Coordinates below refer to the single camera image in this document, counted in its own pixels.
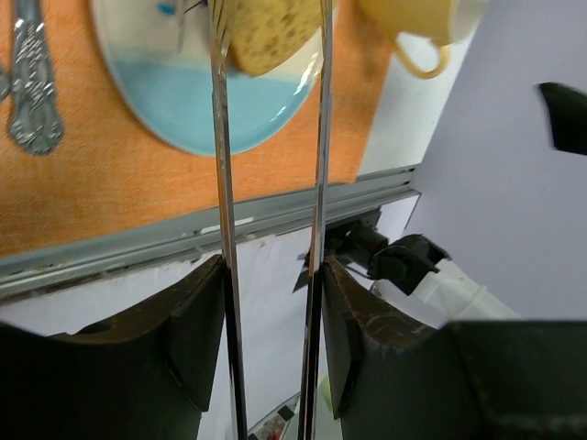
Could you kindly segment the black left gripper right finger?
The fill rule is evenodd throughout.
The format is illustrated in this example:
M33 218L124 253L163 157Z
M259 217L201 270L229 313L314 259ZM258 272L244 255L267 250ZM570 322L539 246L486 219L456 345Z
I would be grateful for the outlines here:
M347 439L583 439L583 321L429 327L324 268L333 413Z

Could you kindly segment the speckled toast bread slice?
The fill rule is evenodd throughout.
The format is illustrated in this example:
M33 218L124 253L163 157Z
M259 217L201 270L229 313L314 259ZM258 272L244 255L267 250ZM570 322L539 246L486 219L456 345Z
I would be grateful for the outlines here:
M230 60L240 72L259 77L290 59L321 26L319 1L238 1Z

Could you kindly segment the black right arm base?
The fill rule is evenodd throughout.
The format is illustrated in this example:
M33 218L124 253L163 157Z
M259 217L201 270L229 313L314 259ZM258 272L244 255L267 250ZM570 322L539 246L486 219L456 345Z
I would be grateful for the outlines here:
M393 263L390 240L378 231L380 208L327 225L325 257L334 258L351 274L367 281L389 280Z

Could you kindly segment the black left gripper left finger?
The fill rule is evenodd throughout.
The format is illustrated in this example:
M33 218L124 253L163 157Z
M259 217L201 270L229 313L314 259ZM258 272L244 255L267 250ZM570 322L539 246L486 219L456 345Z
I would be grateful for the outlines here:
M73 335L1 328L4 439L194 439L224 321L224 261Z

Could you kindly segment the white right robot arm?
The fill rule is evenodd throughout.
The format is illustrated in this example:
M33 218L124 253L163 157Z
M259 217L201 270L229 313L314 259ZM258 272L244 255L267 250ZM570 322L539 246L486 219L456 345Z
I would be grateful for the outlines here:
M425 192L413 223L441 260L413 291L379 280L375 296L433 326L585 318L586 96L554 82L537 91L552 140L546 164L519 154L489 183L474 172L467 191Z

